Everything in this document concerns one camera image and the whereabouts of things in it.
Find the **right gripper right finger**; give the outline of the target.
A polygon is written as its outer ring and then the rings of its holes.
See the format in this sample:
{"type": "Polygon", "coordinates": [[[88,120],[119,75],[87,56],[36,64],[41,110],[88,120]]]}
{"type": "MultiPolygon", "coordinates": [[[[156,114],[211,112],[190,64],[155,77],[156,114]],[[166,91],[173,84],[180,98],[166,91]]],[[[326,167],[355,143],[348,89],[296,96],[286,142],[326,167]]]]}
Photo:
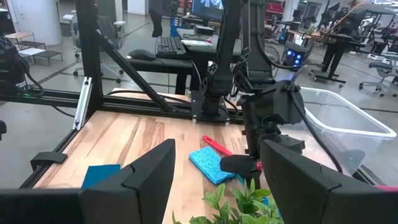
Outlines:
{"type": "Polygon", "coordinates": [[[271,140],[261,142],[261,161],[285,223],[354,223],[354,213],[335,194],[342,184],[320,163],[271,140]]]}

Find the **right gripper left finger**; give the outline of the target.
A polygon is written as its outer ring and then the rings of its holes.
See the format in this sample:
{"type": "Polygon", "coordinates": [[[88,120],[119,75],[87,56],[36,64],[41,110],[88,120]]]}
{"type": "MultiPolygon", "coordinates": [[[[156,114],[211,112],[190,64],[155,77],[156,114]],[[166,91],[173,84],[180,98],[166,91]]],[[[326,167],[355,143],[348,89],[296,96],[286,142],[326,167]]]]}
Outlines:
{"type": "Polygon", "coordinates": [[[85,223],[162,223],[175,170],[175,140],[166,139],[81,193],[85,223]]]}

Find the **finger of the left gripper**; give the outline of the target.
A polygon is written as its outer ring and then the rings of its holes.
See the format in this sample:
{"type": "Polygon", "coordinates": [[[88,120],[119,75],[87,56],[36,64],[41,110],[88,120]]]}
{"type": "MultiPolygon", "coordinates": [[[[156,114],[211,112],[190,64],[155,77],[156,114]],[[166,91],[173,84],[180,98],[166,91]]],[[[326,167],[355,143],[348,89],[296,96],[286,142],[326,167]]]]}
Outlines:
{"type": "Polygon", "coordinates": [[[250,187],[254,187],[255,189],[260,189],[261,188],[261,183],[260,183],[261,174],[262,174],[261,170],[254,170],[254,171],[248,172],[247,174],[244,174],[243,178],[249,184],[250,187]]]}

